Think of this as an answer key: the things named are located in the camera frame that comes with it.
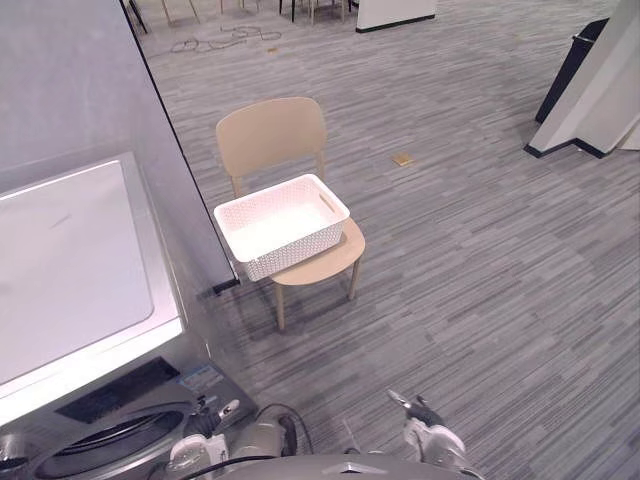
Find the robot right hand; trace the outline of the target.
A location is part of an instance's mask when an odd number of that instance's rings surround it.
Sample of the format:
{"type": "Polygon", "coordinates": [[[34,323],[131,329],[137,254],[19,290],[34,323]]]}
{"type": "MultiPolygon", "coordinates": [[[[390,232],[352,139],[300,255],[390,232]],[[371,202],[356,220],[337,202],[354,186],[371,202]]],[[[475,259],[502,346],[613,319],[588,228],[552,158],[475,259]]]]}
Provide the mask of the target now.
{"type": "Polygon", "coordinates": [[[415,399],[410,401],[391,389],[387,390],[387,395],[405,411],[407,419],[416,419],[427,427],[445,425],[442,417],[427,405],[423,396],[416,395],[415,399]]]}

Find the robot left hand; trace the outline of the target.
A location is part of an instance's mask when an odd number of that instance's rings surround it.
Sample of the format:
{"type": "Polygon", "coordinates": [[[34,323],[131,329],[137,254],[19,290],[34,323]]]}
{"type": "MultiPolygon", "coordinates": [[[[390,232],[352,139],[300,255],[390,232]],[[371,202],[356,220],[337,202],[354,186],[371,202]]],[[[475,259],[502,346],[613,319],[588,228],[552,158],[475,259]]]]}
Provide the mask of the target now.
{"type": "Polygon", "coordinates": [[[202,435],[211,438],[229,428],[237,419],[240,409],[238,398],[222,398],[214,395],[198,399],[196,409],[188,417],[183,435],[202,435]]]}

